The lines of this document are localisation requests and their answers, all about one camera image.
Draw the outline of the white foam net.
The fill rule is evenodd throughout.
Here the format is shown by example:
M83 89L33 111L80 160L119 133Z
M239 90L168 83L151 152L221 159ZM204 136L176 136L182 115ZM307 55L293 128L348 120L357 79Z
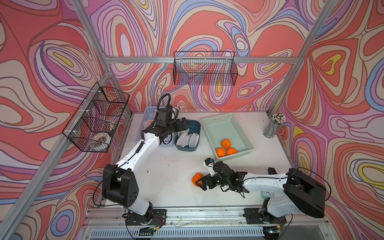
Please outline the white foam net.
M199 143L200 135L193 133L189 140L189 148L195 148Z
M188 133L182 133L176 142L176 146L180 147L180 148L184 148L184 147L188 146L189 141L190 141L190 137L191 136Z

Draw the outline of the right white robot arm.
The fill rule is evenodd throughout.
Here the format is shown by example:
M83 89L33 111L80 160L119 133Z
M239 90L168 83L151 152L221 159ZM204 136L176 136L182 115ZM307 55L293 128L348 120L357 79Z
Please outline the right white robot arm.
M285 217L295 213L317 219L325 216L326 187L299 169L291 168L287 173L277 174L275 169L269 168L268 174L257 175L235 172L224 162L211 158L203 164L209 174L195 174L192 182L204 191L220 187L222 192L236 192L241 197L253 192L276 195L275 198L266 197L259 209L245 209L248 224L285 224Z

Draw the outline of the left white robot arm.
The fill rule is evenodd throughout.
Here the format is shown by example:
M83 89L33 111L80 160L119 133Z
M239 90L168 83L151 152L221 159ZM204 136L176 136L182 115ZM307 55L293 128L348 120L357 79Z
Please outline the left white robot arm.
M148 224L153 218L153 205L139 195L135 170L169 136L186 130L186 118L178 118L178 110L172 106L157 108L151 124L141 130L141 140L115 165L107 165L103 171L102 197L123 206L133 215L134 221Z

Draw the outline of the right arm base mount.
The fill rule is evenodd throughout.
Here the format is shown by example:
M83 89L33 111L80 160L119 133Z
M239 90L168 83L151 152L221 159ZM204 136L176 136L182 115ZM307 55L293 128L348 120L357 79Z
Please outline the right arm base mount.
M263 212L259 208L245 208L243 217L246 219L247 224L269 224L269 225L285 225L287 223L286 217L274 217L267 212Z

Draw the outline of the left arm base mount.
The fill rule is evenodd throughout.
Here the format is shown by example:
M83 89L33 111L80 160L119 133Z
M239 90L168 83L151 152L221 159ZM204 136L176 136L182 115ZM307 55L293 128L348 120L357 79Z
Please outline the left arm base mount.
M128 211L122 215L127 226L157 226L162 227L166 224L166 209L149 209L145 215L139 215Z

